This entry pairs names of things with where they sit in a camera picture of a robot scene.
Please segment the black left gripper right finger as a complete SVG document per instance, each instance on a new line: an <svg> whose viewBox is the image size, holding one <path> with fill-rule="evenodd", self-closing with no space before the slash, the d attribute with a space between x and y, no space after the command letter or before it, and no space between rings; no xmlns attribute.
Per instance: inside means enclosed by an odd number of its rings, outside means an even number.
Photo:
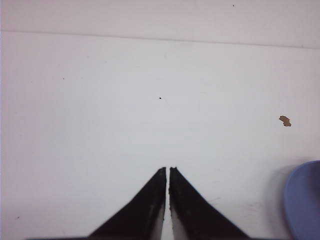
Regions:
<svg viewBox="0 0 320 240"><path fill-rule="evenodd" d="M170 168L169 203L175 239L249 239L210 205L176 167Z"/></svg>

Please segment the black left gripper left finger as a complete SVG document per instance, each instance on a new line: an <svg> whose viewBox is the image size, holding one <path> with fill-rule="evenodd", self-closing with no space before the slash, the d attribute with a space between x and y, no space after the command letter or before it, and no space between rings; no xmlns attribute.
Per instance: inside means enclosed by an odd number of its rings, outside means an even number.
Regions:
<svg viewBox="0 0 320 240"><path fill-rule="evenodd" d="M94 230L90 238L160 238L166 208L166 168L160 168L133 199Z"/></svg>

